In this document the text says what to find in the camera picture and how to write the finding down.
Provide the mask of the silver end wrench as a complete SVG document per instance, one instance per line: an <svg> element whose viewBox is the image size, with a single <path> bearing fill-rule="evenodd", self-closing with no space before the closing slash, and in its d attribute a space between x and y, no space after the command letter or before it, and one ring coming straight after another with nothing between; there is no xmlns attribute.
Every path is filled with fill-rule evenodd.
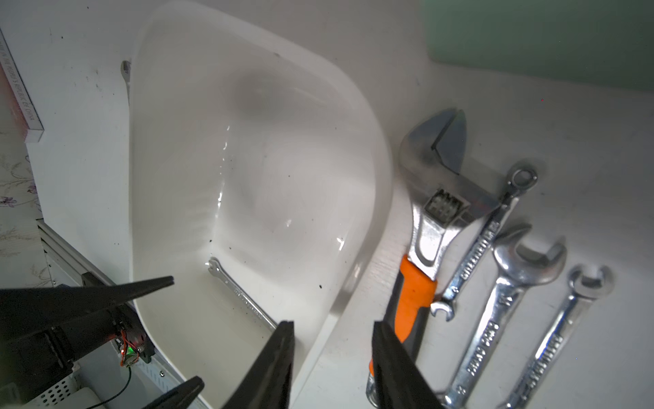
<svg viewBox="0 0 654 409"><path fill-rule="evenodd" d="M532 287L554 282L565 267L567 248L562 243L530 257L519 248L531 230L530 224L521 224L495 240L498 277L458 370L446 391L437 394L445 408L465 407L523 296Z"/></svg>

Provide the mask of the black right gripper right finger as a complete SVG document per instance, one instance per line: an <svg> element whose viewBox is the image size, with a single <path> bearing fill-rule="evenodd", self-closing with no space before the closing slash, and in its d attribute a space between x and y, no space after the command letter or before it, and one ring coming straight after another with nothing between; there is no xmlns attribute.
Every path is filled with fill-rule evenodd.
<svg viewBox="0 0 654 409"><path fill-rule="evenodd" d="M443 408L388 323L374 323L371 345L379 408Z"/></svg>

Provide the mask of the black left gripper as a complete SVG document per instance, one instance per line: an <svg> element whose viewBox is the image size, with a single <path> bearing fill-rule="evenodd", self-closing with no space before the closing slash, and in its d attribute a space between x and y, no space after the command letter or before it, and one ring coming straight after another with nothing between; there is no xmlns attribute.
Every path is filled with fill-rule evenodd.
<svg viewBox="0 0 654 409"><path fill-rule="evenodd" d="M27 404L113 341L120 345L121 366L151 363L153 341L129 304L174 283L166 276L119 286L3 289L1 406Z"/></svg>

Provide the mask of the silver wrench crosswise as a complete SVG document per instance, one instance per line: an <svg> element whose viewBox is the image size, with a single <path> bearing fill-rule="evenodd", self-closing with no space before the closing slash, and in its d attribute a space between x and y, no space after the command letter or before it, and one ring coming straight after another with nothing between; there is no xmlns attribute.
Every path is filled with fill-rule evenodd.
<svg viewBox="0 0 654 409"><path fill-rule="evenodd" d="M507 173L500 206L492 212L480 230L479 235L469 247L467 253L458 264L446 289L439 294L430 305L432 316L442 312L447 321L454 318L456 299L468 280L472 277L481 260L501 232L509 219L520 197L538 184L538 171L529 163L517 163Z"/></svg>

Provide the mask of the orange handled adjustable wrench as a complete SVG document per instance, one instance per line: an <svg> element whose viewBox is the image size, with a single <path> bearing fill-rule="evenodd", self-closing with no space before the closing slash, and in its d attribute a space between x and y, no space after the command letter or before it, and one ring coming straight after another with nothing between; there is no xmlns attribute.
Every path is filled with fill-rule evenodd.
<svg viewBox="0 0 654 409"><path fill-rule="evenodd" d="M448 108L416 126L400 145L412 231L383 320L412 360L422 346L447 248L499 206L495 196L462 176L466 143L465 113Z"/></svg>

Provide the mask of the white plastic storage tray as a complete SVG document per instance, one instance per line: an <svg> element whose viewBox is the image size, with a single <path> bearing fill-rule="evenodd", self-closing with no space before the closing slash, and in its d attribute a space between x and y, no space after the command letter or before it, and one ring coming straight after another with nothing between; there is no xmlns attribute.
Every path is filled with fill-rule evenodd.
<svg viewBox="0 0 654 409"><path fill-rule="evenodd" d="M131 61L133 281L158 351L222 407L271 335L206 266L216 257L277 322L293 321L298 396L378 246L393 160L336 65L205 5L154 12Z"/></svg>

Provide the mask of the thin silver wrench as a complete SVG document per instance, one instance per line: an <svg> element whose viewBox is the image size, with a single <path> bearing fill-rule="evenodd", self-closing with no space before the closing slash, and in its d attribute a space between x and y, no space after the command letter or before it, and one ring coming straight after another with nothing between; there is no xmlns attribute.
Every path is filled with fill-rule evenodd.
<svg viewBox="0 0 654 409"><path fill-rule="evenodd" d="M560 306L559 312L543 335L543 339L527 362L508 398L498 405L500 408L528 406L561 351L572 338L582 317L596 300L611 294L615 288L615 278L611 269L606 266L599 268L593 276L587 276L581 268L575 268L568 275L568 286L570 292Z"/></svg>

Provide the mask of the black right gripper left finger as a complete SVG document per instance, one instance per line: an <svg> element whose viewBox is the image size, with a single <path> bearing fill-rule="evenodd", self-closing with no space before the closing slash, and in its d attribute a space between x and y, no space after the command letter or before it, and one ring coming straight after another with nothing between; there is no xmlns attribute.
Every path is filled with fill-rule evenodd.
<svg viewBox="0 0 654 409"><path fill-rule="evenodd" d="M289 408L296 348L293 321L281 321L223 408Z"/></svg>

